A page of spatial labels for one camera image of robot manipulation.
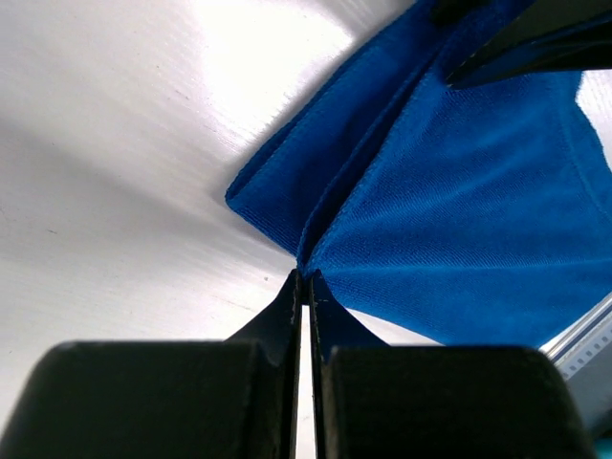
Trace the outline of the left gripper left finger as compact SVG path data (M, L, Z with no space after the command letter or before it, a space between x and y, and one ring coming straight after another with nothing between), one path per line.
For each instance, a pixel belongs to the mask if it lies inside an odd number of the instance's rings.
M221 341L68 341L29 376L5 458L292 458L302 281Z

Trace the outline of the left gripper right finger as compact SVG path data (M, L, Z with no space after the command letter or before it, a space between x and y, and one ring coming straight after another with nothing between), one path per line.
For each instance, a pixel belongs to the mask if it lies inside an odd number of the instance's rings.
M522 346L390 345L309 282L320 458L593 458L559 372Z

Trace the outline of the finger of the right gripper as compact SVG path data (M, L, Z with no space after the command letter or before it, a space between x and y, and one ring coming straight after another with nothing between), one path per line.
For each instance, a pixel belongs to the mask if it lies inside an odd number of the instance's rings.
M610 68L610 0L534 1L446 82L466 89L532 73Z

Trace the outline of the blue towel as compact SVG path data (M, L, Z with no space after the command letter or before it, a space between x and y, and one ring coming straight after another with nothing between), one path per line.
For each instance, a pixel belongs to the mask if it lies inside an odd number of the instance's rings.
M443 344L552 339L611 291L611 172L581 76L444 82L525 8L441 26L416 3L260 147L228 206L345 307Z

